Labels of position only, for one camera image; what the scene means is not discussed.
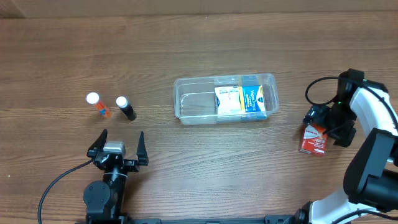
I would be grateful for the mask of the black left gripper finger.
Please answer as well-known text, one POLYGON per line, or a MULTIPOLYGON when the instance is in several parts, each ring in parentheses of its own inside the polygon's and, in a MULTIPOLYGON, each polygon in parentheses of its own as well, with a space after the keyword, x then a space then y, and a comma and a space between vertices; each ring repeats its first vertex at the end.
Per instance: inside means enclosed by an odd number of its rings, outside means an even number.
POLYGON ((149 158, 148 158, 147 151, 146 151, 143 131, 141 131, 141 133, 140 133, 136 155, 137 155, 138 163, 140 166, 147 166, 149 164, 149 158))
POLYGON ((106 144, 107 135, 108 130, 103 129, 97 140, 88 148, 86 153, 87 157, 96 157, 99 152, 103 151, 104 145, 106 144))

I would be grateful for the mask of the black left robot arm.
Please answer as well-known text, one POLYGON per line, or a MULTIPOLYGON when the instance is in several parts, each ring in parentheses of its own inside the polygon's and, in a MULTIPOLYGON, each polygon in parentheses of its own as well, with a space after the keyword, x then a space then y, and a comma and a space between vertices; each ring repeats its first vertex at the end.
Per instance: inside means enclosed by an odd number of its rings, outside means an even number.
POLYGON ((128 173, 139 172, 149 164, 144 133, 139 136, 137 159, 126 159, 122 141, 108 141, 106 129, 88 148, 87 156, 103 173, 103 179, 90 183, 83 192, 86 223, 129 223, 131 218, 122 211, 128 173))

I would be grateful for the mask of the red medicine box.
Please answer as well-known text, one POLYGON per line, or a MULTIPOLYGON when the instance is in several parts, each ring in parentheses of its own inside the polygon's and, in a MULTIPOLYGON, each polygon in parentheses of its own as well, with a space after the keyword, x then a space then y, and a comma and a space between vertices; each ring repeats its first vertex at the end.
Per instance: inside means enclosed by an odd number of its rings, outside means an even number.
POLYGON ((327 144, 325 131, 325 128, 315 124, 304 127, 298 151, 318 157, 324 156, 327 144))

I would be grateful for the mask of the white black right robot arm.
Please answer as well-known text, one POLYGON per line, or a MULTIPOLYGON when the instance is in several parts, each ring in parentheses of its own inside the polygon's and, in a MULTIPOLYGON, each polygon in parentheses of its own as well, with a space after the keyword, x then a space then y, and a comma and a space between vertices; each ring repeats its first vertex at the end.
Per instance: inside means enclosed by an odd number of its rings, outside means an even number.
POLYGON ((363 78, 338 79, 336 96, 323 104, 313 103, 303 124, 317 124, 335 143, 347 147, 359 121, 366 139, 346 169, 341 189, 322 200, 308 202, 287 223, 350 223, 374 215, 397 220, 397 173, 385 168, 397 164, 397 114, 385 85, 363 78))

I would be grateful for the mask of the white plaster box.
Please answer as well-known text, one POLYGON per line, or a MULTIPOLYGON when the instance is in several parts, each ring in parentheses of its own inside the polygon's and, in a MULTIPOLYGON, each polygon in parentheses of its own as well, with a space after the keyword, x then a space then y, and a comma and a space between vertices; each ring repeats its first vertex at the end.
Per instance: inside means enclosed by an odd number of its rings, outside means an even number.
POLYGON ((215 87, 215 98, 218 115, 232 115, 242 112, 238 86, 215 87))

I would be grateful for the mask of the clear plastic container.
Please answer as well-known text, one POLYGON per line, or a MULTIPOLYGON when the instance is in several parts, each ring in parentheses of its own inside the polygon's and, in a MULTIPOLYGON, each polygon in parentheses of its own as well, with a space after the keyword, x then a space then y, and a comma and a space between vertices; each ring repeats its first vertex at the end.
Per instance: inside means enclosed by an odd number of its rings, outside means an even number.
MULTIPOLYGON (((181 78, 174 83, 175 116, 182 124, 218 124, 243 121, 240 114, 218 115, 216 111, 215 87, 240 86, 241 76, 224 75, 213 77, 181 78)), ((270 73, 257 73, 264 91, 267 117, 279 109, 279 96, 275 78, 270 73)))

